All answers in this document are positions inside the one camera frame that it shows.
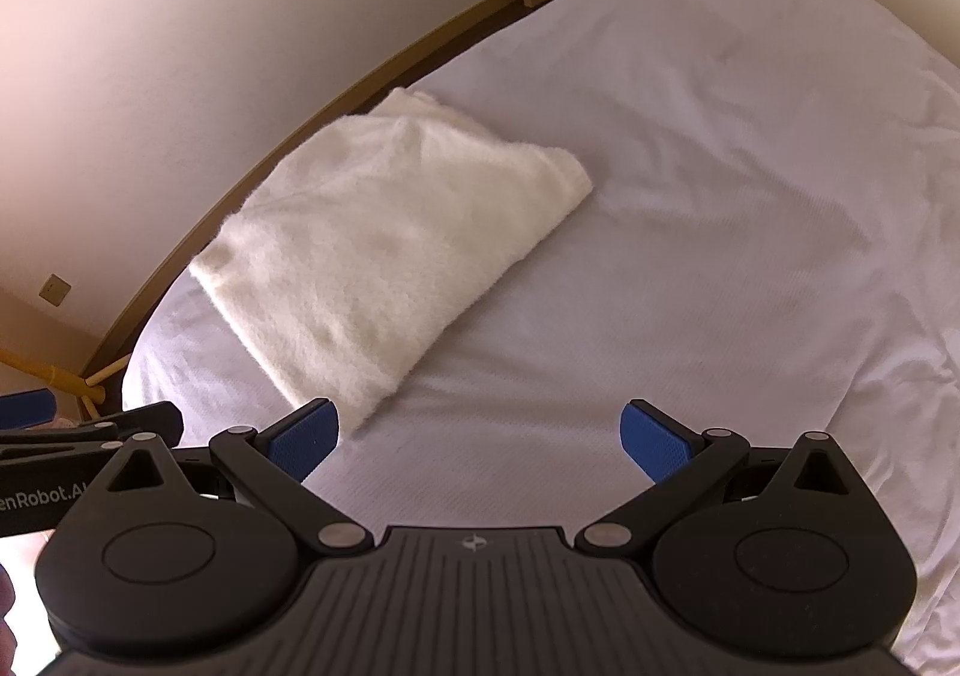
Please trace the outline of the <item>person's left hand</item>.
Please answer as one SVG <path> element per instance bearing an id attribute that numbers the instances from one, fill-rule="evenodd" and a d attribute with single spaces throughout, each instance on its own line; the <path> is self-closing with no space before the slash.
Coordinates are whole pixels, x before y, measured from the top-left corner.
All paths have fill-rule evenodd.
<path id="1" fill-rule="evenodd" d="M 13 634 L 7 616 L 16 601 L 13 582 L 5 567 L 0 567 L 0 676 L 13 674 L 13 660 L 16 655 L 16 635 Z"/>

